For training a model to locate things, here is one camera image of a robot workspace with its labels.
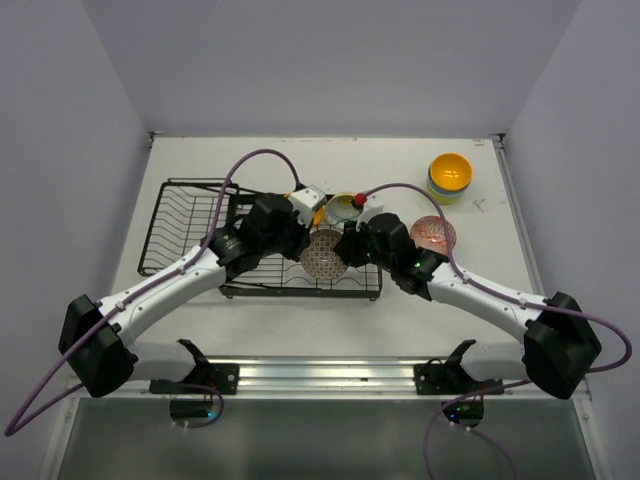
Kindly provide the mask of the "brown diamond patterned bowl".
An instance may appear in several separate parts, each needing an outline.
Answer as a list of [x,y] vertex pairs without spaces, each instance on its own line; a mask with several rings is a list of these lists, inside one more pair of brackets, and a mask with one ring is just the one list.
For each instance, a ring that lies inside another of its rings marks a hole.
[[336,230],[321,229],[310,234],[310,243],[300,255],[300,264],[316,280],[334,280],[343,275],[348,266],[335,252],[342,239]]

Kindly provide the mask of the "yellow ribbed bowl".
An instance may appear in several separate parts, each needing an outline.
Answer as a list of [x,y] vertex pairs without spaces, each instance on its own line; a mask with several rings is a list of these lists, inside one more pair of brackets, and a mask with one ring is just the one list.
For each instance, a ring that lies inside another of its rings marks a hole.
[[[287,199],[288,199],[288,195],[289,195],[290,193],[292,193],[292,192],[289,192],[288,194],[286,194],[286,195],[285,195],[285,197],[286,197]],[[313,223],[312,223],[311,225],[309,225],[309,226],[310,226],[310,228],[315,228],[315,227],[317,227],[317,226],[321,223],[321,221],[324,219],[324,216],[325,216],[325,206],[326,206],[326,204],[325,204],[325,205],[324,205],[324,206],[323,206],[323,207],[322,207],[322,208],[321,208],[321,209],[316,213],[316,215],[315,215],[315,217],[314,217],[314,219],[313,219]]]

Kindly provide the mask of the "yellow teal patterned bowl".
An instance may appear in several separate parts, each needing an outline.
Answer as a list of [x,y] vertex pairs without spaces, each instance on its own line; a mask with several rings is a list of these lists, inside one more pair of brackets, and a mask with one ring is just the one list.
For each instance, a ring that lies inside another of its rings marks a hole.
[[325,206],[325,220],[332,227],[355,221],[361,211],[354,206],[355,193],[341,192],[333,195]]

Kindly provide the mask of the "blue zigzag patterned bowl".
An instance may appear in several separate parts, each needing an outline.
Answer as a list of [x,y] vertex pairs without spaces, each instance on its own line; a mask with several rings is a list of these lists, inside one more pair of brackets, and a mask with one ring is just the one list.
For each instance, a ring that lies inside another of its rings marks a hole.
[[457,243],[455,228],[449,222],[443,223],[439,216],[420,217],[412,224],[409,235],[417,247],[443,255],[448,252],[447,239],[452,247]]

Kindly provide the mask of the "lime green bowl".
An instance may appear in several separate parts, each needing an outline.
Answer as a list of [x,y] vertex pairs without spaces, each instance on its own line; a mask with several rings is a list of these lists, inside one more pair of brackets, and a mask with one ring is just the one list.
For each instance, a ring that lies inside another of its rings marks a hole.
[[465,189],[449,191],[442,189],[431,180],[427,181],[427,191],[440,205],[450,205],[458,202],[466,192]]

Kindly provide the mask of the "blue glossy bowl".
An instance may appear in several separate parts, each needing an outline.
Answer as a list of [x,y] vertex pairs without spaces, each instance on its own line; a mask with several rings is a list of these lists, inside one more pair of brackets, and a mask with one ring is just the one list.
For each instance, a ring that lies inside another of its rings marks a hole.
[[471,177],[466,172],[456,170],[430,170],[429,186],[441,196],[460,196],[471,183]]

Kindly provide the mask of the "smooth yellow bowl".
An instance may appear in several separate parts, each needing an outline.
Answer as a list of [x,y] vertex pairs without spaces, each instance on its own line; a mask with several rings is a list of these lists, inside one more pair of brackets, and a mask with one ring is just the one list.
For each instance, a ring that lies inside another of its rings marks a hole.
[[431,162],[429,174],[438,188],[450,192],[462,191],[473,179],[473,167],[460,154],[444,153]]

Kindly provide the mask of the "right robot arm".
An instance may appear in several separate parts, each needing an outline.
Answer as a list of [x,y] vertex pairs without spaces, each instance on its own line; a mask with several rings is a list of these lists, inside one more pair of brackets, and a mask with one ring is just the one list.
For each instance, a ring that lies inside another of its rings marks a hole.
[[456,270],[449,257],[417,246],[395,214],[348,222],[334,250],[348,266],[373,264],[405,293],[456,307],[512,337],[509,343],[460,346],[445,369],[454,391],[468,392],[490,380],[528,380],[555,398],[568,399],[602,351],[573,297],[526,295],[473,280]]

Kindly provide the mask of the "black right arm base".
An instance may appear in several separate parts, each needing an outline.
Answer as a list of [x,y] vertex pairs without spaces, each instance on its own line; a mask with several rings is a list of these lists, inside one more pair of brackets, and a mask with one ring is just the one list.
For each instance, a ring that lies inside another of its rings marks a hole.
[[[499,379],[478,381],[462,368],[462,360],[476,340],[465,340],[446,358],[433,358],[413,366],[413,380],[417,395],[460,396],[476,390],[503,385]],[[454,424],[474,429],[484,418],[484,401],[478,396],[459,401],[444,409],[444,417]]]

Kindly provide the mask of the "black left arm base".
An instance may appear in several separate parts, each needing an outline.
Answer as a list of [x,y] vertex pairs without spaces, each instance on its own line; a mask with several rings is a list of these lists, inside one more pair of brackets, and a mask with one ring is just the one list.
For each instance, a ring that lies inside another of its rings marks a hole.
[[194,366],[178,380],[152,379],[149,392],[172,395],[171,420],[184,429],[198,429],[215,423],[224,411],[224,396],[235,395],[240,379],[237,363],[212,363],[189,340],[178,341]]

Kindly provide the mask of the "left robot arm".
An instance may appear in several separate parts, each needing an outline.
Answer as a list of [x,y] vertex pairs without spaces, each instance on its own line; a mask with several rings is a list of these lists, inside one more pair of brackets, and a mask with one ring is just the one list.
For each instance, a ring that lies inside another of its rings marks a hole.
[[213,379],[206,356],[188,340],[141,343],[157,321],[194,297],[255,269],[272,254],[296,259],[309,244],[314,208],[300,193],[259,197],[236,225],[217,229],[169,267],[123,291],[68,307],[59,350],[94,398],[134,380],[205,391]]

